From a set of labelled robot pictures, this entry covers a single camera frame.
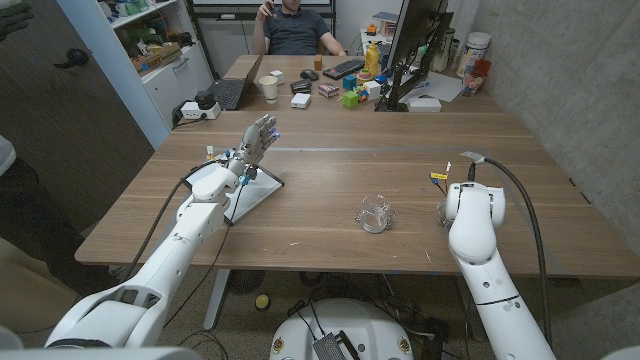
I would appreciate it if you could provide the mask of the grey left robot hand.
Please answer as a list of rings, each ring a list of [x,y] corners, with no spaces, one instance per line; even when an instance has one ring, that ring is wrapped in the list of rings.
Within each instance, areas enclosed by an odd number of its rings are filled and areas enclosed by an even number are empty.
[[[280,137],[276,131],[277,118],[269,114],[248,126],[226,168],[241,175],[248,166],[257,165],[267,149]]]

